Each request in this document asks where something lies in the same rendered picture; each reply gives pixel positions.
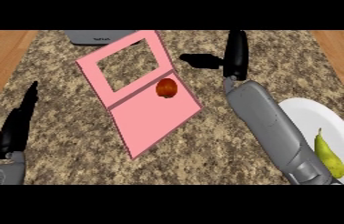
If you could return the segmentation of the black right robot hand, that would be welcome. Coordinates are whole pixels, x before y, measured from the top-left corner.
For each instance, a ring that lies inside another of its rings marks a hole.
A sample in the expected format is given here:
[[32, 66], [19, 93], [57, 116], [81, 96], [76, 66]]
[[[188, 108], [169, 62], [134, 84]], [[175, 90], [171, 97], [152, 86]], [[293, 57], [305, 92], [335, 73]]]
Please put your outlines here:
[[197, 69], [218, 69], [222, 67], [222, 76], [234, 76], [236, 80], [243, 81], [248, 71], [246, 32], [243, 30], [228, 32], [224, 57], [211, 54], [181, 54], [180, 59]]

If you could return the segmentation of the pink flat cardboard box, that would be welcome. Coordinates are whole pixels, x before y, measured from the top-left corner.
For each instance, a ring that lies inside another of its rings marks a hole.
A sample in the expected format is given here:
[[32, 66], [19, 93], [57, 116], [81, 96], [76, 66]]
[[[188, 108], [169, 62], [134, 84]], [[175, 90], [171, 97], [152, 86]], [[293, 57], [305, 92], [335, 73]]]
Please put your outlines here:
[[[157, 67], [113, 91], [97, 67], [97, 61], [140, 40], [149, 45]], [[112, 115], [128, 155], [135, 158], [202, 110], [202, 104], [175, 73], [157, 31], [134, 32], [81, 57], [75, 63]], [[171, 98], [156, 95], [156, 83], [163, 78], [169, 78], [177, 85], [177, 93]]]

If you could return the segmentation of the white plate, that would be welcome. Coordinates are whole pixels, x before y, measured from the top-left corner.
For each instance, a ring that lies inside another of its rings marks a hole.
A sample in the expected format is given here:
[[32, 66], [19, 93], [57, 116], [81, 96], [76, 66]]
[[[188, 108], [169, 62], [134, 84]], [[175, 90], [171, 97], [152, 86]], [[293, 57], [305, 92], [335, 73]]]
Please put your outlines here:
[[305, 98], [289, 98], [279, 103], [283, 127], [277, 141], [277, 168], [295, 185], [339, 185], [344, 176], [335, 178], [320, 153], [333, 152], [344, 163], [344, 120], [318, 102]]

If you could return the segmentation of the grey flat appliance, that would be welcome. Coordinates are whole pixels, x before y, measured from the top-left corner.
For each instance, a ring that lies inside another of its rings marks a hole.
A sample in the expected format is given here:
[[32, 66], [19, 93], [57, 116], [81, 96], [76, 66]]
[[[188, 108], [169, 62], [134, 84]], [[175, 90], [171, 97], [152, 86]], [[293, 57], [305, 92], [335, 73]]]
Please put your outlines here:
[[132, 34], [134, 30], [66, 30], [64, 34], [76, 46], [101, 46]]

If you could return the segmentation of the green pear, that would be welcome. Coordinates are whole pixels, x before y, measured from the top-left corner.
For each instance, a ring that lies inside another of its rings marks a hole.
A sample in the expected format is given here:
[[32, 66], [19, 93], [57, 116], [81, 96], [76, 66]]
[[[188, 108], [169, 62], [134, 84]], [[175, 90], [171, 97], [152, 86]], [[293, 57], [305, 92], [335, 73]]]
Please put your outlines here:
[[335, 178], [342, 178], [344, 162], [341, 161], [339, 157], [329, 148], [326, 141], [321, 138], [321, 129], [318, 129], [317, 135], [314, 137], [314, 153], [321, 161], [321, 164], [326, 166], [332, 176]]

